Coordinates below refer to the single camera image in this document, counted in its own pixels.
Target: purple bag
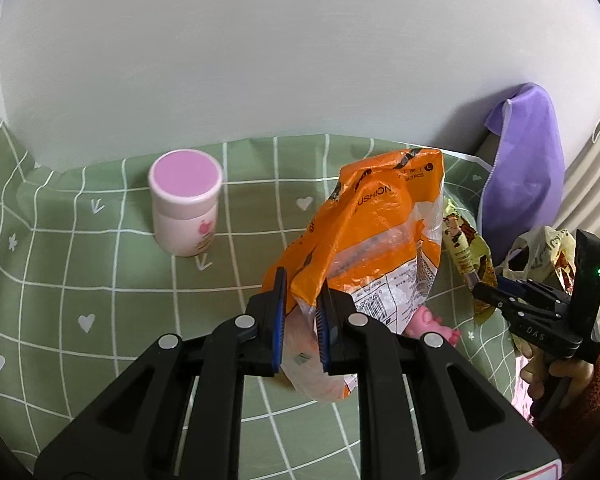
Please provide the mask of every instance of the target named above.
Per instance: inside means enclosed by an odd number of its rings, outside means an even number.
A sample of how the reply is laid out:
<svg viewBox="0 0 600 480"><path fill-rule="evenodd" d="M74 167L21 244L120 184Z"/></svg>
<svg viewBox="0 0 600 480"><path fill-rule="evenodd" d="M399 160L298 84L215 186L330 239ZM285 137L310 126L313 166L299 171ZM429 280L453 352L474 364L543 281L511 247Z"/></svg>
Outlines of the purple bag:
<svg viewBox="0 0 600 480"><path fill-rule="evenodd" d="M500 136L482 194L482 235L497 265L519 235L554 222L562 201L564 155L554 105L535 83L522 85L496 106L484 125Z"/></svg>

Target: pink lid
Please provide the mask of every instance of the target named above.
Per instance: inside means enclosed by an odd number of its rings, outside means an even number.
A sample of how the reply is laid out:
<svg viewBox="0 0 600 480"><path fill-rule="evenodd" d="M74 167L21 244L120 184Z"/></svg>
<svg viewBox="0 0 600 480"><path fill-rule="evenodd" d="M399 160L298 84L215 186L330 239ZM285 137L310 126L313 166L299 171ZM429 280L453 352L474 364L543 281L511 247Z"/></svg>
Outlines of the pink lid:
<svg viewBox="0 0 600 480"><path fill-rule="evenodd" d="M197 150L176 150L152 166L154 184L170 195L193 198L204 195L221 180L218 163Z"/></svg>
<svg viewBox="0 0 600 480"><path fill-rule="evenodd" d="M209 211L218 202L222 168L206 153L175 150L165 153L149 170L154 207L175 219L189 219Z"/></svg>

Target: pink toy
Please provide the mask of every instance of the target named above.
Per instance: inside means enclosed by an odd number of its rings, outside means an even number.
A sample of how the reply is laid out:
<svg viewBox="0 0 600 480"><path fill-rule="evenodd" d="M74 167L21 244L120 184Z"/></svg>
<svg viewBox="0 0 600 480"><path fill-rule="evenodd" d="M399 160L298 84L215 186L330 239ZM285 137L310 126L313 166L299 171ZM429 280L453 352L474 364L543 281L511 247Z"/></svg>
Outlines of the pink toy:
<svg viewBox="0 0 600 480"><path fill-rule="evenodd" d="M460 341L460 331L451 329L448 326L442 325L441 317L433 317L433 314L426 306L420 306L404 329L403 334L414 339L420 338L422 334L427 332L437 332L445 338L449 344L455 347Z"/></svg>

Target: star print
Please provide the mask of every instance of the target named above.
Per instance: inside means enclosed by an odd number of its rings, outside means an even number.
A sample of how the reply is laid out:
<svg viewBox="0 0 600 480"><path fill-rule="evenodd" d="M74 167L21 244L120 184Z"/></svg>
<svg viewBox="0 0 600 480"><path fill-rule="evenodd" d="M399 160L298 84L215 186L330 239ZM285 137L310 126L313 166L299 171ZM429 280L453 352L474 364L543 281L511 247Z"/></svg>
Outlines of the star print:
<svg viewBox="0 0 600 480"><path fill-rule="evenodd" d="M16 250L16 245L18 244L18 241L16 240L16 233L12 234L9 237L9 250L13 253L13 251Z"/></svg>

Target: finger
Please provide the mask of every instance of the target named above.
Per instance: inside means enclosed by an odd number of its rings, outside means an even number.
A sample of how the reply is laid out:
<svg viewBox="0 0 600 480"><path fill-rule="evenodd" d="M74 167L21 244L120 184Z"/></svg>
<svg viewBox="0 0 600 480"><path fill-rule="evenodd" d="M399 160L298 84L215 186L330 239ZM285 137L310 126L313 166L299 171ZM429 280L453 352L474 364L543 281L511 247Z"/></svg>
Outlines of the finger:
<svg viewBox="0 0 600 480"><path fill-rule="evenodd" d="M532 345L531 343L529 343L529 346L531 347L533 357L544 359L544 351L542 349L539 349L536 345Z"/></svg>
<svg viewBox="0 0 600 480"><path fill-rule="evenodd" d="M544 383L541 381L535 381L529 385L526 391L533 400L538 400L544 395Z"/></svg>
<svg viewBox="0 0 600 480"><path fill-rule="evenodd" d="M534 380L534 375L528 370L522 368L522 370L520 370L520 379L525 381L526 384L531 384Z"/></svg>
<svg viewBox="0 0 600 480"><path fill-rule="evenodd" d="M534 356L533 351L531 349L531 345L527 341L514 335L513 342L518 347L518 350L522 352L522 355L524 357L526 357L527 359L531 359Z"/></svg>
<svg viewBox="0 0 600 480"><path fill-rule="evenodd" d="M554 377L572 377L586 380L593 372L593 365L580 359L556 361L549 367L549 373Z"/></svg>
<svg viewBox="0 0 600 480"><path fill-rule="evenodd" d="M549 376L549 371L544 364L544 358L540 356L534 356L531 361L526 364L523 370L533 374L538 381L545 381Z"/></svg>

